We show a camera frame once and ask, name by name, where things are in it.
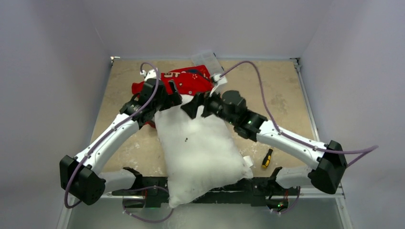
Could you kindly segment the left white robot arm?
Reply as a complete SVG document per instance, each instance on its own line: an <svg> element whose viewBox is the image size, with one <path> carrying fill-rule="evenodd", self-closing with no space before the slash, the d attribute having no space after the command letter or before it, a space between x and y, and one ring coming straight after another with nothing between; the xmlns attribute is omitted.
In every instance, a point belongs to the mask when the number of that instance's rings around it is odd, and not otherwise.
<svg viewBox="0 0 405 229"><path fill-rule="evenodd" d="M181 104L176 84L169 80L169 87L159 79L144 82L140 93L132 96L119 110L112 124L92 144L74 157L64 156L60 163L60 182L65 190L64 205L70 205L69 195L78 203L92 205L100 197L112 191L124 189L130 195L142 190L142 175L132 168L102 173L107 161L122 144L153 119L158 111Z"/></svg>

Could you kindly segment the clear plastic organizer box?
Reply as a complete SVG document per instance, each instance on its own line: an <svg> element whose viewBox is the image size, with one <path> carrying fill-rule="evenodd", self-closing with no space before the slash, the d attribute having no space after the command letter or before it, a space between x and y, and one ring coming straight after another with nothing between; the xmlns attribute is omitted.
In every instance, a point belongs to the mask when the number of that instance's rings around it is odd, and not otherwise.
<svg viewBox="0 0 405 229"><path fill-rule="evenodd" d="M195 66L204 65L211 75L224 73L224 68L211 50L192 55L191 61Z"/></svg>

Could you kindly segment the yellow black screwdriver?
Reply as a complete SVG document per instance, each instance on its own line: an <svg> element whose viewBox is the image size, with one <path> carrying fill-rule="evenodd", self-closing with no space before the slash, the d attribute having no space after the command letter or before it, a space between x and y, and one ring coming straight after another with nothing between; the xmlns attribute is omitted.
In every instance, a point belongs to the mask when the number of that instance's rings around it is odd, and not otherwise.
<svg viewBox="0 0 405 229"><path fill-rule="evenodd" d="M263 169L267 169L268 166L270 165L271 162L271 157L272 157L272 153L273 153L273 149L269 148L266 155L264 156L263 160L262 160L262 164L261 167Z"/></svg>

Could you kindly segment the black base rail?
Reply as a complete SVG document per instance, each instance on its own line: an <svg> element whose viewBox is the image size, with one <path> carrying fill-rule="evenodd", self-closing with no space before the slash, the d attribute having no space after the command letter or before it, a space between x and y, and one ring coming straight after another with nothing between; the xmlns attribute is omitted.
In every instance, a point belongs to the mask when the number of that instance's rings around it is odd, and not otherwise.
<svg viewBox="0 0 405 229"><path fill-rule="evenodd" d="M300 193L300 188L282 188L275 181L276 168L270 177L254 177L241 179L235 184L214 188L192 201L195 204L249 204L252 207L288 208L288 197ZM146 200L146 207L159 208L169 201L169 194L160 189L168 190L167 177L145 177L138 175L136 186L130 190L113 191L113 196L140 196Z"/></svg>

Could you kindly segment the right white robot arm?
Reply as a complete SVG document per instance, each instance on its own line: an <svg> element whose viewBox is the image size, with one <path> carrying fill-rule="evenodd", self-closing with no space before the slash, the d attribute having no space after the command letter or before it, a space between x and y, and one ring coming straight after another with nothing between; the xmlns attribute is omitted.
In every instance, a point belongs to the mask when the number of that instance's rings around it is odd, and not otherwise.
<svg viewBox="0 0 405 229"><path fill-rule="evenodd" d="M305 163L303 167L277 167L268 181L268 188L274 194L307 185L335 194L348 166L340 143L310 140L276 126L263 115L249 110L238 91L197 93L190 102L181 105L181 109L191 119L215 115L232 124L240 137L275 147Z"/></svg>

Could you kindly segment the white pillow insert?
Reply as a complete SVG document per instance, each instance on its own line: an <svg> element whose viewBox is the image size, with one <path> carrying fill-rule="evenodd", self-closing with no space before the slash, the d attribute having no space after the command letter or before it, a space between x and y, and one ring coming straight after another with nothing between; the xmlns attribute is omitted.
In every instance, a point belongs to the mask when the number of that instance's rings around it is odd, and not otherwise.
<svg viewBox="0 0 405 229"><path fill-rule="evenodd" d="M203 109L198 108L194 119L179 105L154 115L164 152L170 208L188 204L213 188L253 177L225 122L214 115L202 117Z"/></svg>

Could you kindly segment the red printed pillowcase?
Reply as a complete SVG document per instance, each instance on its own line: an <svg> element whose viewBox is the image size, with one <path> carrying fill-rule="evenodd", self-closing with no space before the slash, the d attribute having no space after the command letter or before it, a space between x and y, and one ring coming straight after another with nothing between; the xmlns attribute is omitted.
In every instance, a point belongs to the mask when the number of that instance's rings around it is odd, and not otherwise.
<svg viewBox="0 0 405 229"><path fill-rule="evenodd" d="M168 81L173 80L181 96L190 95L191 98L198 92L206 92L213 89L210 73L204 65L194 67L180 68L166 73L160 73L160 81L163 81L166 88L169 89ZM132 98L139 98L144 82L133 83L131 90ZM156 129L154 119L147 121L144 125L150 125Z"/></svg>

